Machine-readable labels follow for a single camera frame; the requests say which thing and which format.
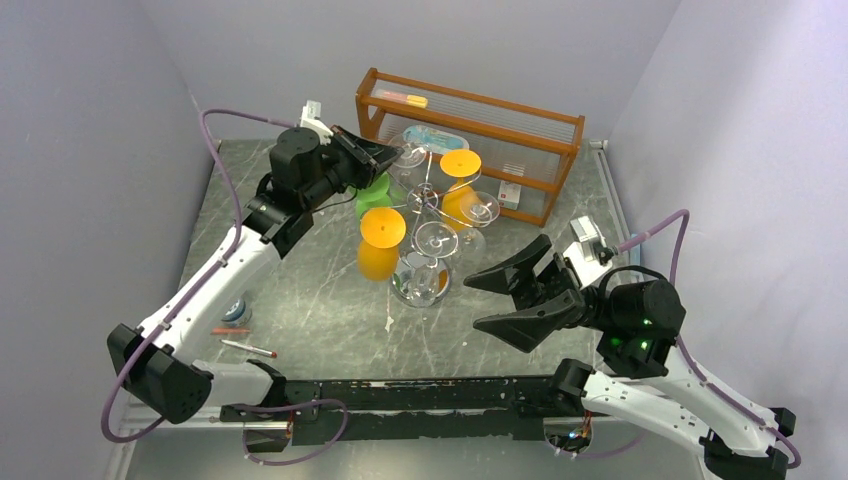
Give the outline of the green plastic goblet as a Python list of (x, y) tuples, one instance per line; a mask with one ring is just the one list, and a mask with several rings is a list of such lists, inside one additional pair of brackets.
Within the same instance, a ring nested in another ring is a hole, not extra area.
[(369, 187), (355, 190), (355, 212), (359, 219), (370, 209), (393, 205), (390, 185), (389, 174), (383, 173)]

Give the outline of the orange plastic goblet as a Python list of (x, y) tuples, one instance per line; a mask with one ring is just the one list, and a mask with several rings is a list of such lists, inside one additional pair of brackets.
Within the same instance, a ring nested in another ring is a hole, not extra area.
[(399, 245), (406, 235), (403, 216), (390, 207), (368, 210), (360, 221), (362, 241), (357, 265), (362, 276), (374, 282), (388, 280), (399, 261)]
[(468, 223), (460, 203), (465, 196), (474, 193), (469, 181), (479, 172), (482, 160), (470, 149), (456, 149), (444, 154), (439, 165), (445, 175), (455, 180), (442, 196), (440, 210), (443, 221), (459, 233), (467, 228)]

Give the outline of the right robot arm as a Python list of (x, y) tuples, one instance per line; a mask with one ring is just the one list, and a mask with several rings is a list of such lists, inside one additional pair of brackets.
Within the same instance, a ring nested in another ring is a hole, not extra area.
[(616, 250), (601, 239), (556, 253), (540, 235), (512, 257), (469, 275), (467, 287), (509, 296), (514, 311), (478, 319), (476, 330), (530, 352), (552, 333), (601, 333), (596, 369), (565, 359), (549, 381), (561, 414), (599, 413), (666, 437), (698, 454), (721, 479), (782, 479), (800, 464), (796, 418), (763, 407), (701, 367), (680, 336), (686, 316), (666, 276), (612, 286)]

